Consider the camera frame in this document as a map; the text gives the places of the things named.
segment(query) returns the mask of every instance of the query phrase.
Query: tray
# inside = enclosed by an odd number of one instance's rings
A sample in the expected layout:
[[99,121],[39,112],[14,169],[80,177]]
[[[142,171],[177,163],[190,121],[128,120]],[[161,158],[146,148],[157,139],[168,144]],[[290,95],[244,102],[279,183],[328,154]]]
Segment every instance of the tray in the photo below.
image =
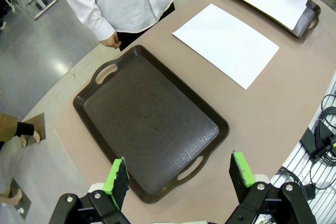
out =
[[272,20],[274,23],[278,24],[281,26],[284,30],[289,32],[291,35],[293,35],[296,38],[300,39],[306,39],[309,35],[309,33],[317,27],[319,23],[319,15],[321,13],[321,7],[318,6],[316,3],[314,3],[312,0],[308,0],[306,3],[306,9],[304,10],[303,14],[301,15],[300,19],[298,20],[297,24],[295,25],[294,29],[291,30],[284,24],[280,23],[270,15],[264,13],[263,11],[259,10],[255,6],[251,5],[250,3],[244,1],[244,0],[239,0],[243,2],[244,4],[252,7],[254,10],[258,11],[265,17],[269,18]]
[[[97,84],[110,65],[117,70]],[[195,176],[229,132],[209,104],[140,45],[103,64],[73,106],[109,161],[125,158],[130,187],[145,203]]]

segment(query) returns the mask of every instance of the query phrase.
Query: hand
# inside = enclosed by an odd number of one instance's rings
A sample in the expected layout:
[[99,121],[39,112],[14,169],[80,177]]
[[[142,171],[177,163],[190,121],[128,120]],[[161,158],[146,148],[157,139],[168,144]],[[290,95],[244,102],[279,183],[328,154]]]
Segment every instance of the hand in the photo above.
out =
[[108,38],[106,40],[102,40],[100,43],[102,45],[106,46],[106,47],[113,47],[115,49],[117,49],[121,45],[121,41],[119,41],[119,39],[118,39],[117,32],[112,34],[112,36],[110,38]]

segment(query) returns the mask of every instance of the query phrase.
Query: brown tabletop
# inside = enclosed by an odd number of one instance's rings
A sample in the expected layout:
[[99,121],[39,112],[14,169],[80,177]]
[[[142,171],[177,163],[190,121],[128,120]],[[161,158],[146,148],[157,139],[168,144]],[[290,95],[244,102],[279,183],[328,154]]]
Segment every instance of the brown tabletop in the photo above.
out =
[[[291,37],[237,0],[193,0],[133,44],[144,45],[203,97],[229,122],[230,133],[194,178],[159,202],[144,204],[129,191],[122,211],[131,223],[224,223],[238,204],[228,173],[231,152],[243,152],[254,173],[269,177],[283,164],[314,116],[336,70],[336,15],[321,1],[313,1],[322,12],[319,25],[306,40]],[[210,3],[280,47],[247,90],[172,35]],[[229,46],[223,45],[223,53]],[[55,129],[87,183],[103,182],[111,164],[71,103],[72,99],[57,116]]]

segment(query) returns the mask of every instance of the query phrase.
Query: shirt cuff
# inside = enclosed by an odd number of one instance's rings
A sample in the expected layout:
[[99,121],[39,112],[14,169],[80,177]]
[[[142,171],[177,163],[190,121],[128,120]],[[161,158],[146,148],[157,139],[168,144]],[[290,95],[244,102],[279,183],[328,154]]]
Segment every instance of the shirt cuff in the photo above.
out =
[[92,31],[99,41],[110,38],[116,32],[106,19],[103,20],[103,22],[97,29],[94,29]]

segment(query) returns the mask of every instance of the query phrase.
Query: person in white shirt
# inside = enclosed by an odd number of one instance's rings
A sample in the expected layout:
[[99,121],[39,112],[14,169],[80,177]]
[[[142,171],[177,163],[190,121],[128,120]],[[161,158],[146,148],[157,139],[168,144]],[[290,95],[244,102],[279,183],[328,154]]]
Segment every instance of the person in white shirt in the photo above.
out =
[[67,0],[78,19],[107,47],[123,50],[175,10],[173,0]]

